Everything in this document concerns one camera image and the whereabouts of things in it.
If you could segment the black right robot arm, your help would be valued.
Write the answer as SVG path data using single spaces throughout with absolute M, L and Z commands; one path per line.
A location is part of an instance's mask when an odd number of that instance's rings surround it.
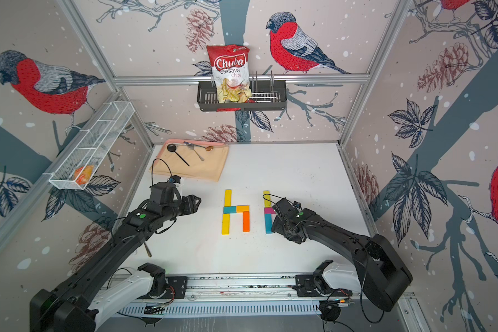
M 390 312 L 413 277 L 394 247 L 382 235 L 359 235 L 323 219 L 299 203 L 283 198 L 273 204 L 271 231 L 297 244 L 318 242 L 354 264 L 360 293 L 380 310 Z

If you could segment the teal long block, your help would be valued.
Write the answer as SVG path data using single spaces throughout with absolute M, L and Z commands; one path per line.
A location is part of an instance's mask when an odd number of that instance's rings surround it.
M 265 220 L 265 231 L 266 234 L 272 234 L 272 226 L 273 226 L 273 215 L 272 214 L 265 214 L 264 215 L 264 220 Z

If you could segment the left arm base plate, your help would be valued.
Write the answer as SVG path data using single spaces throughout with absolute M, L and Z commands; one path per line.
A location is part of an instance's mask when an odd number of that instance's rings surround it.
M 188 286 L 186 276 L 154 277 L 151 289 L 141 297 L 142 300 L 183 299 Z

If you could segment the orange block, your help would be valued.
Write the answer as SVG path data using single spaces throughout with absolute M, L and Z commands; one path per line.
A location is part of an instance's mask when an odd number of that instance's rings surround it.
M 250 232 L 250 212 L 249 211 L 244 211 L 243 212 L 243 232 Z

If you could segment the small amber block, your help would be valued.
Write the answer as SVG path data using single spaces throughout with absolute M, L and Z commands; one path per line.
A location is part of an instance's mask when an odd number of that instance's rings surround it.
M 249 211 L 250 211 L 250 206 L 237 206 L 236 207 L 237 213 L 243 213 L 243 212 L 249 212 Z

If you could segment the lime yellow block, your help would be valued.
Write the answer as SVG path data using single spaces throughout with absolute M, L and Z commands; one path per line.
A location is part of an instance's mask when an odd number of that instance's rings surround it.
M 263 199 L 264 199 L 264 207 L 269 207 L 271 208 L 272 205 L 273 205 L 273 202 L 271 201 L 271 197 L 270 197 L 270 192 L 269 191 L 264 191 L 263 193 Z

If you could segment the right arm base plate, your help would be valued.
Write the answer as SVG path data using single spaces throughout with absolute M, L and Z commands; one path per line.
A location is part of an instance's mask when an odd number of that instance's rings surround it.
M 293 290 L 297 297 L 351 297 L 348 289 L 332 289 L 321 277 L 314 275 L 296 275 Z

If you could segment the small teal block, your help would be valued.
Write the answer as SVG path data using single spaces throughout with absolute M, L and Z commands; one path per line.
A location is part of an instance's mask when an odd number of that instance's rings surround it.
M 236 214 L 236 213 L 237 213 L 237 206 L 224 207 L 224 214 Z

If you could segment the magenta block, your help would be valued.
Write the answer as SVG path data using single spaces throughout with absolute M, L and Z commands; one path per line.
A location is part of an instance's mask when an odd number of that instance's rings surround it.
M 276 214 L 276 211 L 272 207 L 266 207 L 264 208 L 264 214 Z

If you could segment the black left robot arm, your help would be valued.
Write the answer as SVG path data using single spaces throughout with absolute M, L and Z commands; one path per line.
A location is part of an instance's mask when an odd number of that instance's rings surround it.
M 120 265 L 152 235 L 161 234 L 166 221 L 197 213 L 201 198 L 181 196 L 176 185 L 152 185 L 143 201 L 122 221 L 116 233 L 83 267 L 52 291 L 40 290 L 30 301 L 31 331 L 94 331 L 98 309 L 90 309 L 102 286 Z

